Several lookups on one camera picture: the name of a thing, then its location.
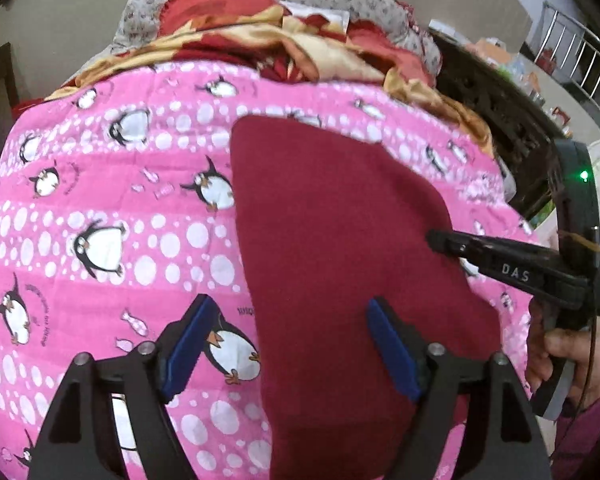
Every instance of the blanket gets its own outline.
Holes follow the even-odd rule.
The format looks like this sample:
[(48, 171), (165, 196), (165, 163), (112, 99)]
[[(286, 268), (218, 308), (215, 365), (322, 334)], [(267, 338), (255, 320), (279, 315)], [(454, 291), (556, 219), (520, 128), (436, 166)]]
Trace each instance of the blanket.
[[(454, 228), (532, 237), (504, 202), (492, 159), (458, 128), (378, 85), (290, 85), (214, 60), (94, 78), (27, 110), (0, 158), (0, 468), (8, 478), (26, 478), (75, 354), (122, 355), (154, 339), (200, 292), (222, 316), (168, 413), (202, 480), (269, 478), (264, 362), (230, 158), (232, 126), (249, 114), (379, 143), (440, 193)], [(502, 345), (522, 376), (528, 297), (467, 272), (474, 293), (497, 311)], [(130, 478), (143, 479), (125, 400), (112, 402)], [(457, 452), (452, 439), (441, 478)]]

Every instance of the penguin print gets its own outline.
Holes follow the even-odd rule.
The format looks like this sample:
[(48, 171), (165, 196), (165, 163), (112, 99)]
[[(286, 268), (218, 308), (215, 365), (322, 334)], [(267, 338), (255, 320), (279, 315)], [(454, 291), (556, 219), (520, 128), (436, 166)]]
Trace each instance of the penguin print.
[(34, 198), (51, 195), (60, 186), (60, 175), (56, 168), (45, 168), (38, 176), (29, 178), (33, 182)]
[(84, 94), (78, 97), (78, 100), (75, 102), (75, 105), (82, 110), (88, 110), (91, 108), (96, 101), (96, 97), (98, 96), (98, 92), (95, 88), (88, 89)]
[(11, 342), (14, 345), (26, 345), (29, 342), (29, 313), (18, 291), (18, 278), (13, 275), (13, 288), (5, 292), (0, 304), (0, 314), (4, 324), (11, 334)]
[(353, 101), (354, 107), (358, 110), (364, 112), (372, 119), (378, 119), (383, 121), (386, 117), (385, 115), (374, 105), (365, 103), (362, 99), (356, 99)]
[(227, 384), (252, 381), (260, 374), (260, 354), (256, 347), (240, 329), (228, 323), (221, 312), (206, 338), (204, 353), (224, 374)]
[(122, 115), (109, 128), (109, 137), (122, 146), (145, 144), (149, 131), (149, 110), (135, 110)]
[(91, 222), (74, 240), (75, 256), (92, 276), (95, 270), (115, 272), (122, 276), (122, 238), (126, 228), (119, 226), (97, 227), (102, 219)]
[(209, 211), (229, 209), (234, 205), (234, 190), (229, 179), (216, 170), (213, 161), (206, 156), (209, 169), (197, 174), (192, 184), (180, 184), (182, 189), (195, 191)]
[(222, 76), (204, 86), (196, 86), (196, 88), (198, 90), (206, 90), (213, 97), (235, 97), (238, 95), (238, 89)]
[(448, 168), (446, 164), (442, 161), (442, 158), (438, 155), (436, 150), (434, 150), (431, 146), (427, 145), (425, 149), (425, 154), (429, 159), (429, 162), (433, 165), (434, 168), (440, 173), (442, 176), (446, 176), (448, 173)]
[(315, 126), (316, 128), (322, 127), (322, 121), (319, 116), (305, 115), (302, 110), (295, 110), (286, 116), (287, 119), (293, 119), (299, 123), (308, 124), (309, 126)]
[(510, 314), (513, 314), (513, 309), (515, 308), (515, 304), (513, 302), (513, 298), (506, 292), (503, 292), (500, 295), (500, 303)]
[(446, 147), (447, 149), (451, 150), (451, 152), (456, 156), (456, 158), (463, 164), (466, 164), (469, 161), (469, 154), (462, 146), (458, 146), (455, 142), (450, 140), (446, 144)]
[(20, 160), (23, 164), (27, 164), (36, 158), (36, 151), (41, 140), (42, 137), (35, 134), (29, 134), (25, 137), (20, 146)]
[(18, 459), (18, 462), (20, 462), (24, 467), (30, 467), (31, 460), (33, 459), (33, 442), (31, 441), (29, 431), (24, 430), (24, 432), (27, 434), (27, 440), (29, 441), (29, 445), (22, 450), (22, 456), (14, 456)]

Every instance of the yellow fabric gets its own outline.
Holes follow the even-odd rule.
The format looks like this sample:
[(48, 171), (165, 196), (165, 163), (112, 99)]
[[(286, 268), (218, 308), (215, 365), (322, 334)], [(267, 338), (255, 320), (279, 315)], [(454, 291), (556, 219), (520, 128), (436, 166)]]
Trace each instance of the yellow fabric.
[[(146, 46), (127, 54), (98, 60), (80, 75), (56, 90), (46, 100), (64, 98), (75, 94), (103, 79), (141, 66), (175, 59), (176, 54), (186, 52), (187, 45), (212, 39), (214, 36), (247, 47), (254, 52), (271, 52), (271, 62), (280, 51), (288, 56), (286, 76), (289, 82), (319, 80), (350, 80), (382, 85), (391, 97), (459, 125), (471, 136), (480, 149), (493, 155), (491, 132), (477, 114), (460, 103), (443, 96), (420, 80), (405, 81), (395, 65), (386, 73), (365, 62), (364, 49), (356, 46), (350, 38), (343, 41), (320, 35), (320, 32), (343, 34), (335, 23), (328, 23), (321, 30), (307, 25), (293, 16), (284, 16), (282, 6), (272, 6), (253, 16), (199, 16), (190, 20), (169, 36), (157, 38)], [(196, 30), (213, 23), (214, 28)]]

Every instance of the dark red cloth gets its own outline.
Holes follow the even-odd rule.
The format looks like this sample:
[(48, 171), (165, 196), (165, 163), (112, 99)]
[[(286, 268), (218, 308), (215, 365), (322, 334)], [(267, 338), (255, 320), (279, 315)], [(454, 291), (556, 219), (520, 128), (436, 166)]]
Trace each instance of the dark red cloth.
[(414, 408), (368, 333), (368, 300), (384, 296), (458, 355), (486, 359), (500, 348), (496, 311), (425, 241), (429, 228), (450, 227), (445, 203), (380, 144), (295, 120), (241, 118), (231, 161), (271, 479), (381, 476)]
[(217, 26), (213, 20), (218, 17), (253, 16), (274, 5), (278, 5), (276, 0), (168, 0), (160, 12), (158, 37), (173, 34), (193, 18), (209, 16), (212, 25)]

